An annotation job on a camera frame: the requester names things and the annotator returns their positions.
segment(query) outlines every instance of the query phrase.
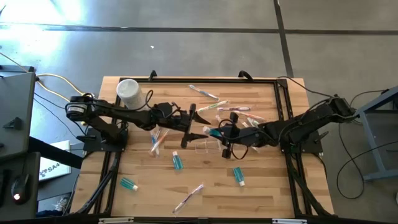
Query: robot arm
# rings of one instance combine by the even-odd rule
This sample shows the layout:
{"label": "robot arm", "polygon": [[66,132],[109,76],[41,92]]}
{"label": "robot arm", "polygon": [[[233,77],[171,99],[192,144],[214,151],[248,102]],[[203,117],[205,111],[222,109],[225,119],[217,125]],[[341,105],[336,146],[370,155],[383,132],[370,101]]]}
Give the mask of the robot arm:
{"label": "robot arm", "polygon": [[138,128],[146,131],[154,129],[156,125],[184,132],[181,146],[185,148],[187,142],[195,139],[207,138],[205,135],[189,133],[192,121],[203,124],[210,124],[201,118],[196,112],[196,105],[191,104],[189,113],[181,110],[175,103],[159,103],[149,108],[149,110],[129,110],[105,100],[96,100],[90,95],[73,96],[65,107],[67,117],[72,121],[84,121],[101,133],[102,140],[107,143],[119,142],[122,131],[115,124],[109,124],[102,120],[100,116],[120,119],[122,123],[131,122]]}
{"label": "robot arm", "polygon": [[328,123],[344,123],[354,119],[352,109],[344,98],[335,96],[323,100],[322,104],[286,121],[273,121],[259,124],[258,128],[250,127],[239,129],[236,126],[238,115],[231,113],[229,122],[217,130],[222,134],[212,134],[219,139],[227,149],[223,157],[229,159],[233,144],[261,147],[265,145],[290,146],[305,141],[309,135]]}

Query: wooden table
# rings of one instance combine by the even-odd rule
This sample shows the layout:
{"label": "wooden table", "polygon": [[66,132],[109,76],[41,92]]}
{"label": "wooden table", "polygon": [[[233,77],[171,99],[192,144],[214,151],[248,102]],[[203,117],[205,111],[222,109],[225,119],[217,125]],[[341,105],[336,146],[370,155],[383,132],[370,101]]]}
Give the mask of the wooden table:
{"label": "wooden table", "polygon": [[[115,102],[116,86],[120,77],[104,77],[99,98]],[[294,115],[308,109],[305,90],[288,80],[290,99]],[[188,88],[184,83],[141,83],[142,91],[154,90],[151,104],[176,102],[188,110],[190,103],[197,108],[215,101]],[[250,106],[251,114],[262,116],[267,121],[278,119],[275,94],[272,85],[250,83],[219,84],[201,83],[197,87],[229,100],[228,106]],[[201,116],[216,127],[217,110],[208,110]],[[221,112],[221,118],[229,118],[228,112]],[[191,132],[202,133],[202,124],[193,123]],[[122,154],[118,182],[114,194],[112,216],[129,217],[172,217],[172,210],[201,183],[205,188],[192,197],[182,208],[179,217],[294,217],[292,199],[284,156],[278,147],[262,147],[260,152],[249,150],[239,161],[224,159],[217,154],[198,154],[193,141],[186,149],[180,148],[182,133],[170,130],[160,147],[160,157],[151,157],[150,134],[133,124],[129,125],[129,140]],[[176,172],[172,162],[172,151],[177,151],[183,161],[183,170]],[[236,150],[240,156],[243,152]],[[83,161],[71,211],[77,211],[89,199],[97,187],[103,152],[94,152]],[[328,184],[321,162],[311,154],[303,155],[303,164],[309,189],[324,206],[333,213]],[[240,187],[234,179],[232,168],[240,166],[246,185]],[[119,185],[127,177],[139,186],[137,192],[126,190]],[[298,190],[300,208],[304,211],[301,190]],[[108,189],[104,191],[102,207],[106,204]]]}

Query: gray floor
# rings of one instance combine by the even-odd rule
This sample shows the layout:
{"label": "gray floor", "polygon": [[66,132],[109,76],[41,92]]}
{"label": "gray floor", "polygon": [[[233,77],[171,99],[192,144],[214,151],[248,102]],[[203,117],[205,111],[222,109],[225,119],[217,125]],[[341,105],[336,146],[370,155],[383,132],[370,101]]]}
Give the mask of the gray floor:
{"label": "gray floor", "polygon": [[[394,30],[397,29],[397,1],[373,0],[280,0],[286,29]],[[21,10],[35,14],[22,16]],[[12,2],[4,8],[0,22],[33,22],[87,26],[123,27],[227,27],[276,29],[271,0],[89,0]],[[362,91],[385,89],[398,83],[398,38],[396,35],[287,35],[294,77],[306,86],[351,100]],[[79,89],[98,93],[105,75],[232,76],[246,70],[254,77],[285,75],[279,34],[210,34],[156,32],[67,32],[39,28],[0,29],[0,49],[37,73],[67,77]],[[0,58],[0,64],[9,64]],[[64,82],[46,77],[44,83],[65,96],[76,93]],[[36,92],[64,105],[62,99],[36,86]],[[358,98],[361,106],[376,97]],[[308,94],[310,103],[321,99]],[[71,130],[64,111],[48,105]],[[335,213],[341,217],[384,222],[398,220],[394,193],[398,179],[366,183],[364,195],[343,198],[336,189],[336,175],[348,156],[338,139],[337,125],[323,128],[324,160]],[[344,124],[343,138],[356,155],[369,149],[361,126]],[[46,142],[73,136],[40,105],[34,105],[31,135]],[[362,171],[375,171],[371,155],[358,159]],[[354,166],[342,173],[342,191],[350,196],[361,183]]]}

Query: white cap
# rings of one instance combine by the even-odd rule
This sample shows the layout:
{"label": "white cap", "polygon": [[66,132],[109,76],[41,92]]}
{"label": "white cap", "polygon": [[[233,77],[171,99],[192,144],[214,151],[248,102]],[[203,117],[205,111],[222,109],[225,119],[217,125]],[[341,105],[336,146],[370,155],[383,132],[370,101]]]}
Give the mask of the white cap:
{"label": "white cap", "polygon": [[210,132],[210,128],[208,126],[204,126],[202,131],[203,133],[208,134]]}

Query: computer mouse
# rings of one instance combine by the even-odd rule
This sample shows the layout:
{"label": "computer mouse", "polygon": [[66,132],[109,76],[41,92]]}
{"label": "computer mouse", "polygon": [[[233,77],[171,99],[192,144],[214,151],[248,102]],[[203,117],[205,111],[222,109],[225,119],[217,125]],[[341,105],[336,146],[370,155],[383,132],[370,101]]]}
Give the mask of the computer mouse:
{"label": "computer mouse", "polygon": [[11,196],[14,203],[22,205],[29,200],[29,174],[18,175],[11,186]]}

